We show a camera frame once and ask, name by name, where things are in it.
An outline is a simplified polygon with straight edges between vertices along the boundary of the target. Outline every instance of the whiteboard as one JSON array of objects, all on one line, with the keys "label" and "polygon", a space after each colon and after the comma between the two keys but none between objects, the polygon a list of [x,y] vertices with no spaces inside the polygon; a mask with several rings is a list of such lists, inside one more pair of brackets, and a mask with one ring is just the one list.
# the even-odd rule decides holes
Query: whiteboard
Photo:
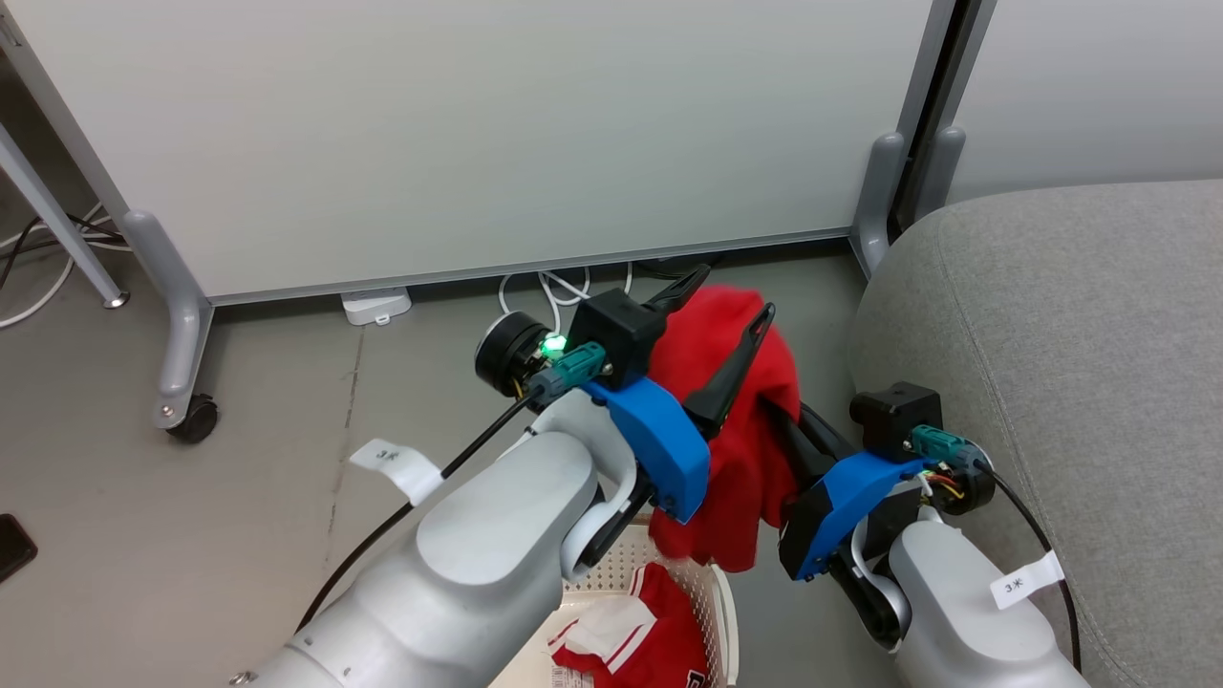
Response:
[{"label": "whiteboard", "polygon": [[1223,2],[999,0],[948,202],[1223,176]]},{"label": "whiteboard", "polygon": [[9,0],[210,297],[851,222],[929,0]]}]

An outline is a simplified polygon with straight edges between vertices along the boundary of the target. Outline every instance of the black cable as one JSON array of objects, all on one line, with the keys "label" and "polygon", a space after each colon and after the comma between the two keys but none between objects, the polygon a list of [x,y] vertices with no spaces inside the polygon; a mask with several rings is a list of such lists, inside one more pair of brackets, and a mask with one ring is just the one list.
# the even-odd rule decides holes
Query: black cable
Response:
[{"label": "black cable", "polygon": [[[1041,524],[1036,522],[1036,517],[1033,517],[1032,512],[1027,510],[1027,505],[1019,499],[1015,490],[1005,480],[1003,480],[997,472],[994,472],[993,467],[989,466],[989,462],[977,459],[974,462],[974,466],[994,480],[1003,494],[1007,495],[1007,499],[1015,505],[1016,510],[1019,510],[1020,516],[1022,516],[1024,521],[1027,522],[1032,533],[1036,534],[1036,539],[1041,541],[1041,547],[1044,547],[1046,552],[1052,552],[1053,544],[1049,543],[1048,536],[1044,535],[1044,530],[1041,529]],[[1074,609],[1074,598],[1070,595],[1070,585],[1065,582],[1065,579],[1058,582],[1058,588],[1062,589],[1062,598],[1066,602],[1066,616],[1070,620],[1070,651],[1074,660],[1074,668],[1079,673],[1082,673],[1082,656],[1079,650],[1079,613]]]},{"label": "black cable", "polygon": [[12,244],[12,251],[9,252],[9,259],[5,260],[4,264],[4,271],[0,271],[0,288],[4,288],[4,282],[9,281],[9,273],[12,271],[12,264],[17,262],[17,253],[21,253],[21,244],[26,242],[26,237],[29,236],[29,231],[34,229],[35,224],[38,224],[38,218],[29,220],[26,229],[21,231],[21,236],[18,236],[17,241]]},{"label": "black cable", "polygon": [[[119,233],[117,231],[104,229],[102,226],[98,226],[95,224],[92,224],[89,221],[86,221],[86,220],[83,220],[81,218],[77,218],[77,216],[73,216],[73,215],[67,215],[67,218],[70,220],[77,222],[78,225],[86,227],[86,229],[91,229],[91,230],[94,230],[94,231],[98,231],[100,233],[105,233],[106,235],[104,237],[88,238],[87,241],[91,242],[91,243],[106,243],[109,246],[126,246],[127,244],[127,240],[124,238],[124,235]],[[34,219],[29,220],[29,225],[24,229],[24,231],[22,231],[22,236],[18,237],[18,240],[13,242],[13,247],[10,248],[5,253],[0,253],[0,260],[7,260],[7,263],[5,265],[5,270],[6,271],[11,271],[12,270],[11,264],[15,263],[16,262],[16,257],[20,255],[20,254],[22,254],[22,253],[29,253],[31,251],[38,251],[38,249],[42,249],[42,248],[50,248],[53,246],[62,246],[62,243],[60,243],[59,241],[56,241],[54,238],[48,240],[48,241],[39,241],[37,243],[29,243],[29,244],[24,243],[26,237],[29,235],[29,231],[33,230],[34,225],[38,224],[39,221],[40,221],[40,218],[34,218]],[[5,275],[4,279],[0,279],[0,286],[4,286],[5,280],[7,280],[7,275]]]},{"label": "black cable", "polygon": [[[126,246],[125,241],[119,240],[119,238],[110,238],[109,236],[106,236],[106,237],[99,237],[99,238],[89,238],[88,242],[89,243],[105,243],[108,246]],[[27,244],[22,246],[20,251],[12,251],[12,249],[10,249],[6,253],[0,253],[0,260],[7,259],[10,255],[13,255],[13,254],[29,253],[32,251],[38,251],[40,248],[50,248],[53,246],[60,246],[60,247],[62,247],[64,244],[60,243],[59,241],[54,240],[54,238],[50,238],[50,240],[46,240],[46,241],[39,241],[37,243],[27,243]]]},{"label": "black cable", "polygon": [[95,225],[95,224],[93,224],[91,221],[86,221],[86,220],[83,220],[83,219],[81,219],[78,216],[75,216],[75,215],[67,215],[67,218],[70,220],[77,222],[78,225],[86,227],[86,229],[92,229],[92,230],[94,230],[94,231],[97,231],[99,233],[105,233],[106,236],[109,236],[111,238],[117,238],[120,241],[126,241],[126,238],[124,238],[122,233],[119,233],[117,231],[114,231],[111,229],[103,229],[103,227],[100,227],[100,226],[98,226],[98,225]]},{"label": "black cable", "polygon": [[[488,442],[494,435],[497,435],[499,430],[505,428],[505,424],[510,423],[510,419],[519,415],[519,412],[525,409],[527,404],[531,403],[532,398],[533,397],[523,397],[522,400],[519,400],[517,402],[514,403],[512,407],[506,409],[504,414],[498,417],[498,419],[493,422],[493,425],[488,426],[488,429],[486,429],[484,433],[481,433],[479,436],[476,437],[476,440],[471,445],[468,445],[466,450],[464,450],[457,457],[455,457],[455,459],[450,462],[450,464],[446,468],[442,469],[443,480],[450,478],[450,475],[453,475],[454,472],[459,470],[459,467],[467,463],[467,459],[470,459],[481,447],[484,446],[486,442]],[[327,596],[331,594],[331,590],[334,590],[335,585],[340,583],[340,579],[344,578],[344,574],[347,573],[349,569],[351,569],[352,566],[357,563],[358,560],[361,560],[361,556],[364,555],[369,550],[369,547],[372,547],[373,544],[377,543],[383,535],[386,535],[386,533],[391,528],[395,528],[395,524],[404,521],[404,517],[406,517],[411,512],[412,512],[411,503],[400,507],[397,512],[390,514],[390,518],[384,521],[382,525],[379,525],[373,530],[373,533],[367,535],[366,539],[362,540],[361,544],[357,545],[356,549],[352,550],[352,552],[350,552],[349,556],[345,557],[342,562],[340,562],[340,567],[335,569],[331,577],[327,579],[327,583],[323,584],[323,588],[319,589],[318,594],[314,595],[314,600],[311,601],[309,607],[306,610],[306,615],[302,616],[301,623],[297,624],[297,631],[305,628],[306,624],[309,623],[312,618],[314,618],[314,615],[318,613],[319,607],[322,607],[323,602],[327,601]]]}]

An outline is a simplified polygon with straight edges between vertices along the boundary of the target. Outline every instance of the red garment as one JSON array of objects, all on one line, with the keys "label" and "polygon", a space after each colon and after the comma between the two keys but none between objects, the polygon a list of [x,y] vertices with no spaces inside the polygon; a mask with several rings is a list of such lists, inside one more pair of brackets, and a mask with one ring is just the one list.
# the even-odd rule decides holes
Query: red garment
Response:
[{"label": "red garment", "polygon": [[548,642],[553,661],[592,675],[594,688],[704,687],[709,668],[701,626],[667,569],[638,568],[629,595],[597,602],[561,629]]},{"label": "red garment", "polygon": [[[667,318],[649,378],[680,402],[709,381],[764,307],[759,293],[707,286]],[[799,420],[799,376],[785,340],[769,329],[722,434],[709,444],[709,489],[687,525],[662,511],[649,536],[668,557],[713,560],[730,572],[756,563],[758,521],[781,527],[781,505],[797,490],[766,403]]]}]

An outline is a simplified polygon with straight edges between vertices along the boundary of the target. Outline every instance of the white laundry basket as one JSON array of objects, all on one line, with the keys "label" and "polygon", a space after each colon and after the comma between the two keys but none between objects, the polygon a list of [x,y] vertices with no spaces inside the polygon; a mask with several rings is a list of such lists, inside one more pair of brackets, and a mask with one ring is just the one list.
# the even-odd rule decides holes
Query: white laundry basket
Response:
[{"label": "white laundry basket", "polygon": [[715,566],[663,557],[651,543],[645,522],[634,522],[585,580],[565,584],[560,609],[548,617],[490,688],[591,688],[589,677],[553,665],[548,640],[599,598],[626,595],[634,572],[649,562],[667,567],[671,579],[692,600],[709,662],[706,687],[734,686],[739,676],[739,627],[726,574]]}]

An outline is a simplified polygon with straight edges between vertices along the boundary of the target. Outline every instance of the teal connector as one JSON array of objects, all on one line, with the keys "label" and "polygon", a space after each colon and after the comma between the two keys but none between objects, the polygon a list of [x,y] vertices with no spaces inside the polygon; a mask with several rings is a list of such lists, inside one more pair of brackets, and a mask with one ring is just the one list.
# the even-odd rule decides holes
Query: teal connector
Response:
[{"label": "teal connector", "polygon": [[556,359],[552,368],[531,376],[527,391],[536,402],[548,406],[565,396],[566,392],[586,385],[603,373],[607,352],[594,341],[587,341],[572,352]]},{"label": "teal connector", "polygon": [[909,441],[915,455],[949,464],[963,464],[966,458],[963,452],[971,447],[967,440],[928,425],[915,428]]},{"label": "teal connector", "polygon": [[569,352],[552,364],[552,370],[560,375],[566,390],[572,390],[580,385],[598,378],[603,370],[603,362],[607,360],[607,352],[594,341],[587,341],[581,347]]}]

